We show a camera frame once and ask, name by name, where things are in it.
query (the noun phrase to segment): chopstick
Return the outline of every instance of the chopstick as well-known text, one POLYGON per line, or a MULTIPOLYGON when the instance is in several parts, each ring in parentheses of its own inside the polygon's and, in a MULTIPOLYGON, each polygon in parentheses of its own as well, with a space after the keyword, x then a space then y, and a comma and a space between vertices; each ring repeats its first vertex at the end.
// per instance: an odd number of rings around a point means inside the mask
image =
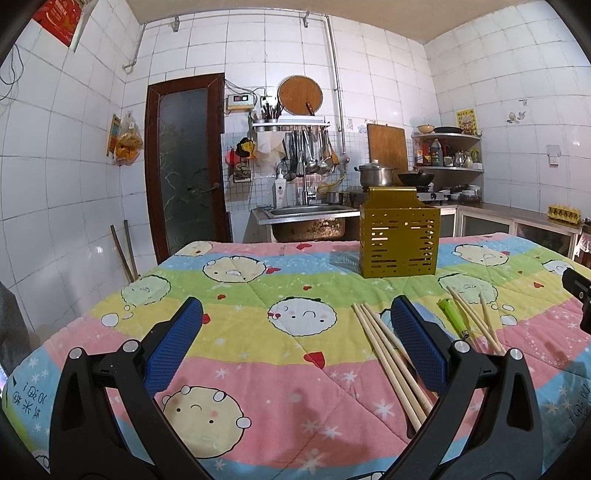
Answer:
POLYGON ((388 338, 385 336, 382 329, 378 326, 378 322, 376 321, 374 316, 371 314, 371 312, 368 311, 369 309, 365 306, 365 304, 361 305, 361 310, 363 310, 365 312, 366 317, 369 319, 369 324, 372 326, 375 333, 378 334, 380 340, 382 341, 382 343, 386 347, 386 350, 388 351, 388 353, 390 354, 390 356, 392 357, 392 359, 396 363, 396 366, 398 367, 399 371, 402 373, 406 382, 408 382, 408 385, 412 389, 414 395, 416 395, 417 400, 421 405, 421 408, 424 410, 424 412, 427 415, 429 415, 433 409, 433 405, 432 405, 431 401, 428 399, 428 397, 425 395, 425 393, 423 392, 423 390, 421 389, 421 387, 419 386, 417 381, 414 379, 414 377, 411 374, 408 367, 404 364, 404 361, 402 360, 400 354, 392 347, 390 342, 388 342, 388 338))
POLYGON ((486 337, 486 340, 488 341, 488 343, 490 343, 492 345, 495 352, 498 353, 499 355, 505 355, 503 348, 497 342, 495 342, 495 339, 492 337, 489 329, 486 327, 484 322, 482 320, 480 320, 480 317, 476 314, 476 312, 472 309, 472 307, 470 307, 468 302, 466 300, 464 300, 464 298, 462 298, 462 296, 458 293, 458 291, 455 288, 448 287, 447 291, 462 306, 462 308, 464 309, 466 314, 470 318, 472 318, 474 323, 476 323, 476 326, 480 329, 480 331, 482 331, 482 333, 486 337))
POLYGON ((480 298, 480 306, 482 306, 482 313, 484 314, 484 320, 486 321, 486 324, 491 332, 491 335, 495 339, 495 342, 497 343, 497 345, 501 347, 501 350, 503 350, 503 354, 505 354, 506 349, 500 343, 499 337, 496 334, 496 329, 492 326, 491 314, 488 312, 488 308, 486 308, 486 300, 484 299, 484 295, 482 294, 482 292, 480 292, 478 294, 478 297, 480 298))
POLYGON ((408 363, 412 365, 413 361, 408 356, 406 349, 403 347, 402 342, 398 339, 398 337, 396 335, 394 335, 393 331, 388 328, 388 326, 382 321, 382 319, 379 317, 379 315, 374 312, 372 307, 369 306, 369 303, 365 302, 363 304, 363 306, 371 314, 373 319, 376 321, 376 323, 379 325, 379 327, 382 329, 382 331, 386 334, 388 339, 390 339, 390 341, 394 344, 394 346, 398 349, 398 351, 402 355, 404 355, 404 358, 408 361, 408 363))
POLYGON ((374 348, 374 350, 379 358, 382 368, 386 372, 386 376, 388 377, 388 380, 390 381, 390 384, 392 385, 394 392, 396 393, 396 396, 400 400, 400 403, 402 404, 404 411, 406 412, 408 418, 410 419, 410 422, 413 425, 415 431, 418 432, 419 429, 421 428, 422 422, 421 422, 421 420, 419 420, 417 412, 413 409, 409 399, 405 395, 402 385, 400 384, 400 382, 396 378, 396 375, 394 374, 394 370, 392 369, 392 367, 388 363, 386 355, 385 355, 384 351, 382 350, 382 347, 380 346, 380 343, 378 342, 377 338, 375 337, 372 328, 369 326, 368 321, 365 319, 365 315, 364 315, 363 311, 359 308, 359 306, 357 304, 353 304, 353 311, 355 312, 355 315, 357 315, 357 318, 359 319, 359 322, 361 323, 361 326, 363 327, 365 334, 369 338, 369 341, 372 344, 372 347, 374 348))

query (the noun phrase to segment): yellow metal basket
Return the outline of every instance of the yellow metal basket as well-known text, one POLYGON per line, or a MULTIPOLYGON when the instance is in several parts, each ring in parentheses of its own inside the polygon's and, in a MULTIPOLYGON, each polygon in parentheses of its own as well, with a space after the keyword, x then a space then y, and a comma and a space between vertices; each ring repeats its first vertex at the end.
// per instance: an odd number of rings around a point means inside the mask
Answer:
POLYGON ((362 276, 433 275, 439 224, 440 210, 419 201, 415 188, 370 187, 359 222, 362 276))

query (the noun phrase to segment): bowl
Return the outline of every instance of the bowl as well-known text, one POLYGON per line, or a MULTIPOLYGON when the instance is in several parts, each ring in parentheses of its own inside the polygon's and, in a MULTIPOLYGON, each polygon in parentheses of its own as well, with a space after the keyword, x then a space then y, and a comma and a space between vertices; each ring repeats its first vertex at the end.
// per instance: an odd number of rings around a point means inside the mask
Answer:
POLYGON ((435 127, 432 125, 419 125, 417 130, 420 131, 422 134, 430 134, 435 130, 435 127))

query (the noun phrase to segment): plastic bag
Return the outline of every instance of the plastic bag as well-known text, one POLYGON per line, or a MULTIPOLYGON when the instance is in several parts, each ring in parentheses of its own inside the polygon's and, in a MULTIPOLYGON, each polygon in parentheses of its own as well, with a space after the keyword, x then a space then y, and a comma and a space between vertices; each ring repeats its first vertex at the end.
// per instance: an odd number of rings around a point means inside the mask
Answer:
POLYGON ((138 124, 133 114, 127 112, 119 129, 119 136, 115 145, 115 158, 117 160, 132 162, 139 157, 139 152, 143 148, 144 141, 139 134, 138 124))

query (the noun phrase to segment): wooden cutting board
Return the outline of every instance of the wooden cutting board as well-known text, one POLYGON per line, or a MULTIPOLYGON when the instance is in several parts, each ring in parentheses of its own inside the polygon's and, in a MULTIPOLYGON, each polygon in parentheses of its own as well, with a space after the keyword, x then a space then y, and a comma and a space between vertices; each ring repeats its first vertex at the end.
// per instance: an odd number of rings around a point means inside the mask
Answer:
POLYGON ((369 159, 395 168, 394 184, 402 185, 397 173, 408 171, 406 134, 403 128, 368 124, 369 159))

